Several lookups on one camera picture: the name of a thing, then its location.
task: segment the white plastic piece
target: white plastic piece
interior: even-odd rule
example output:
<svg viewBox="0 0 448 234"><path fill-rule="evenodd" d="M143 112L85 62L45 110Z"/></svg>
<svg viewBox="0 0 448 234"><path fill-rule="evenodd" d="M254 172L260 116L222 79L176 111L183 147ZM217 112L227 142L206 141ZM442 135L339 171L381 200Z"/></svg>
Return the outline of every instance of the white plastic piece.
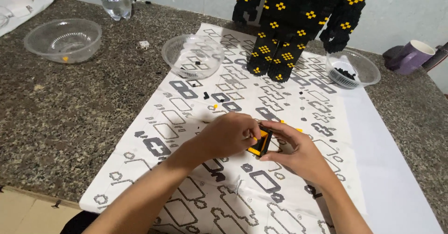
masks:
<svg viewBox="0 0 448 234"><path fill-rule="evenodd" d="M149 42L148 41L142 41L139 42L140 48L148 49L149 48Z"/></svg>

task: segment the clear plastic bowl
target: clear plastic bowl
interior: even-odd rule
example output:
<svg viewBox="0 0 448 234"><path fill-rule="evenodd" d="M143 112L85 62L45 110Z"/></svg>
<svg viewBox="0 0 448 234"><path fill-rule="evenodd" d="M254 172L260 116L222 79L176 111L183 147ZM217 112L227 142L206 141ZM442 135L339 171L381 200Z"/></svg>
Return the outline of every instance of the clear plastic bowl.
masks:
<svg viewBox="0 0 448 234"><path fill-rule="evenodd" d="M225 55L221 45L210 37L186 34L167 41L162 57L180 77L204 79L218 70Z"/></svg>
<svg viewBox="0 0 448 234"><path fill-rule="evenodd" d="M25 48L59 63L89 59L101 44L101 27L87 19L57 19L30 31Z"/></svg>
<svg viewBox="0 0 448 234"><path fill-rule="evenodd" d="M342 75L336 68L355 74L355 80ZM337 53L328 53L326 70L333 82L347 89L372 85L381 79L378 67L371 60L349 49Z"/></svg>

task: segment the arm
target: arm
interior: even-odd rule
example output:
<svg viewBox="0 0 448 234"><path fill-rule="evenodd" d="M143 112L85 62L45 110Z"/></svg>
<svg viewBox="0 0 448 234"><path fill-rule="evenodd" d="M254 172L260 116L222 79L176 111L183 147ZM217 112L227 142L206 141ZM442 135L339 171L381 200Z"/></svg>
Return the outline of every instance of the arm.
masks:
<svg viewBox="0 0 448 234"><path fill-rule="evenodd" d="M270 152L261 157L261 161L271 160L288 166L303 179L319 186L337 233L372 233L341 182L308 135L279 122L262 121L262 125L271 128L277 137L286 140L296 150L290 155Z"/></svg>
<svg viewBox="0 0 448 234"><path fill-rule="evenodd" d="M323 30L319 37L328 53L342 51L347 46L350 34L358 25L361 11L365 5L366 0L341 0L339 2L328 21L327 29Z"/></svg>
<svg viewBox="0 0 448 234"><path fill-rule="evenodd" d="M236 23L246 24L246 20L243 15L246 11L249 15L249 21L255 21L257 18L257 7L260 5L261 0L237 0L235 8L233 10L232 20Z"/></svg>
<svg viewBox="0 0 448 234"><path fill-rule="evenodd" d="M251 136L242 139L242 135ZM249 115L228 113L211 122L196 137L126 189L83 232L84 234L147 233L168 198L201 163L236 154L261 138Z"/></svg>

